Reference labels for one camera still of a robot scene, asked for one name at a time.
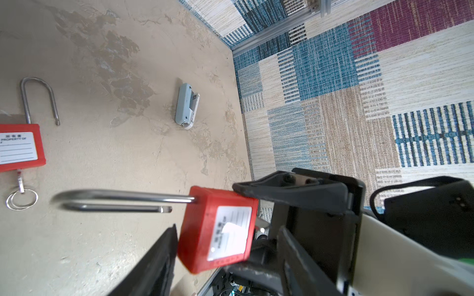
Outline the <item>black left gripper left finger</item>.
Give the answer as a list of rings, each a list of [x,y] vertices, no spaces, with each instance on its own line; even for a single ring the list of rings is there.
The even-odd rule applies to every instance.
[[[168,296],[177,256],[177,228],[167,228],[111,296]]]

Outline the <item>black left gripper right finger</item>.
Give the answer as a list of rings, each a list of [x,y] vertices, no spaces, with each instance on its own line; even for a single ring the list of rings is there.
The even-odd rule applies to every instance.
[[[277,257],[285,296],[332,296],[333,282],[286,227],[277,236]]]

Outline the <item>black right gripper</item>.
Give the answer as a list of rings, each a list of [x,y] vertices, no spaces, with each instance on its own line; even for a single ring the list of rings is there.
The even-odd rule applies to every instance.
[[[253,241],[247,260],[224,268],[229,280],[252,295],[284,296],[277,236],[286,227],[333,282],[333,296],[352,284],[366,186],[349,176],[320,171],[276,171],[259,180],[235,183],[234,192],[272,202],[265,238]]]

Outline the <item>red padlock with label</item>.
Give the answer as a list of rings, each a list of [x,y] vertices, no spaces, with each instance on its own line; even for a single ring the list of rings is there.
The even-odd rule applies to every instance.
[[[79,211],[169,213],[162,203],[186,204],[177,255],[192,274],[249,258],[259,202],[234,191],[193,186],[186,196],[105,189],[64,191],[53,197]]]

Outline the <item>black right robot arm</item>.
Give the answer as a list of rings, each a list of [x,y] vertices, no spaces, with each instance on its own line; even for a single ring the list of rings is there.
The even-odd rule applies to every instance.
[[[258,296],[471,296],[473,186],[451,176],[388,186],[406,188],[380,213],[349,176],[294,168],[234,184],[274,211],[250,257],[225,267],[228,280]]]

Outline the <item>grey stapler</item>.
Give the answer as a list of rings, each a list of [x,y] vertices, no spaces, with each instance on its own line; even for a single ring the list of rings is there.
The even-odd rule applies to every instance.
[[[175,123],[185,130],[190,130],[195,123],[199,100],[199,93],[194,92],[190,84],[182,84],[178,92]]]

